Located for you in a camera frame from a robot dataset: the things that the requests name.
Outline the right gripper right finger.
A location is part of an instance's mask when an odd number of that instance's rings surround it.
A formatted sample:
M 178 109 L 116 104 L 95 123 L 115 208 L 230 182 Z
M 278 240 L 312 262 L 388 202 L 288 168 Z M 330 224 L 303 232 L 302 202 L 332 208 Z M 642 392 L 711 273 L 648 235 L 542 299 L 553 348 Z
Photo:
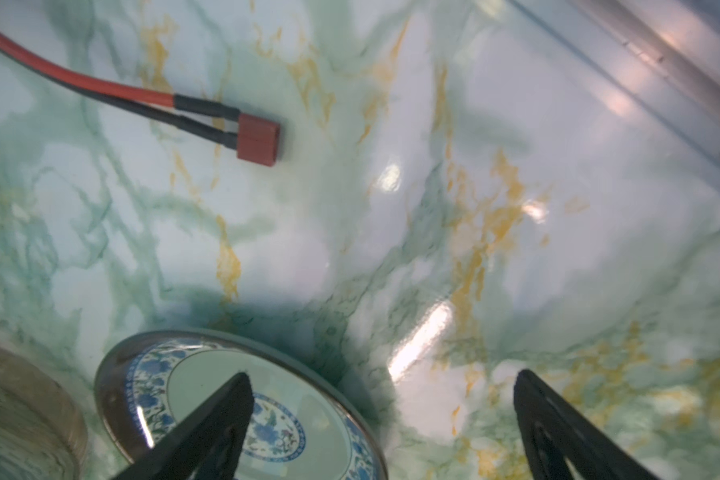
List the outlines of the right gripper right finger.
M 513 405 L 535 479 L 654 479 L 578 410 L 529 369 L 514 384 Z

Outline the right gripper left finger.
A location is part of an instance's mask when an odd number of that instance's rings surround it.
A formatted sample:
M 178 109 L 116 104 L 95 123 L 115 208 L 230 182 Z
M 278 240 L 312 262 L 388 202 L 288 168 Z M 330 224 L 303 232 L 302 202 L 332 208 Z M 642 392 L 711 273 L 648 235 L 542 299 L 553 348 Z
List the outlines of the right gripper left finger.
M 249 376 L 236 374 L 117 477 L 233 479 L 254 405 Z

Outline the blue patterned plate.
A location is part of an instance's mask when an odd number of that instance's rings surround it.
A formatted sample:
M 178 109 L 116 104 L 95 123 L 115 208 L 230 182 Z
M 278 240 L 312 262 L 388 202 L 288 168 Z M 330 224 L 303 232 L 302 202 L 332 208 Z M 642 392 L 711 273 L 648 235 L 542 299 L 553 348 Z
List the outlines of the blue patterned plate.
M 100 364 L 96 403 L 112 440 L 135 462 L 238 373 L 250 377 L 255 404 L 236 478 L 388 478 L 382 448 L 344 395 L 301 362 L 243 337 L 129 337 Z

